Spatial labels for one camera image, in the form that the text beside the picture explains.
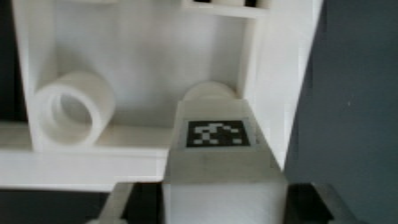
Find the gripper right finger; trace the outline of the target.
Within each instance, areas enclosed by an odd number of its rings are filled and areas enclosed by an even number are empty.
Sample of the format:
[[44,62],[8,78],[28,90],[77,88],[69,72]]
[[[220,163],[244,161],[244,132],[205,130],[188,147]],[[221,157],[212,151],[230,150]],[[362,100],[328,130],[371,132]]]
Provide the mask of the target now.
[[312,183],[314,191],[331,215],[326,224],[353,224],[355,215],[330,184]]

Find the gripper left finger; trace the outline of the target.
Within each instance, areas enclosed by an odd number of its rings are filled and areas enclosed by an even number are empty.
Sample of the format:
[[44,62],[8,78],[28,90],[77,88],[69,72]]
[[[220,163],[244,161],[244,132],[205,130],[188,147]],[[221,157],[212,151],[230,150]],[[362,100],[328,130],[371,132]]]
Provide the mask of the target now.
[[132,190],[132,183],[117,183],[109,192],[99,216],[86,224],[127,224],[122,218],[125,204]]

